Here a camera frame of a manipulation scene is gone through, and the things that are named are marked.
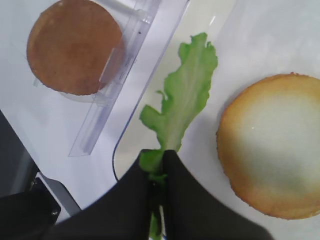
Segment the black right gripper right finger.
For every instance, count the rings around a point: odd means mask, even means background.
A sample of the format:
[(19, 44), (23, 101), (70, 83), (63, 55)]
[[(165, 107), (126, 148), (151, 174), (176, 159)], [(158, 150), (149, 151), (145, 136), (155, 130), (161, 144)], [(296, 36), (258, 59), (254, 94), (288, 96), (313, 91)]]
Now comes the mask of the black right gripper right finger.
[(213, 197), (187, 170), (178, 154), (165, 151), (164, 224), (169, 240), (271, 240), (262, 226)]

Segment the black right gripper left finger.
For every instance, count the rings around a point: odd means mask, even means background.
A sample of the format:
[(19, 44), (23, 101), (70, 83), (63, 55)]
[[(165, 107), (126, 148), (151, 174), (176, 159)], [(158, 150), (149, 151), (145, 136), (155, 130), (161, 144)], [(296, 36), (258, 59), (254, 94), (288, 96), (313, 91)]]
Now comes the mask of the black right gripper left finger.
[(123, 177), (86, 209), (51, 227), (47, 240), (147, 240), (152, 187), (137, 158)]

